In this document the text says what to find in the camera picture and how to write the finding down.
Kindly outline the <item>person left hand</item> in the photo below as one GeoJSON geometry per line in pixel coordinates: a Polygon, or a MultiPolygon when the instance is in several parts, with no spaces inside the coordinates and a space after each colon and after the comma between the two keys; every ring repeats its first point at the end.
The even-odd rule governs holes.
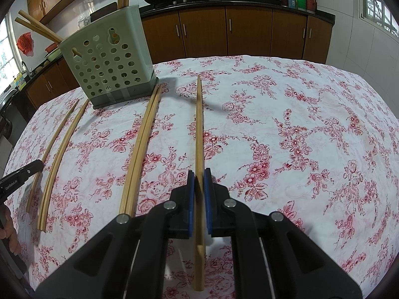
{"type": "Polygon", "coordinates": [[[20,254],[22,247],[18,242],[18,236],[11,217],[6,216],[5,226],[1,228],[1,240],[9,241],[9,250],[12,254],[20,254]]]}

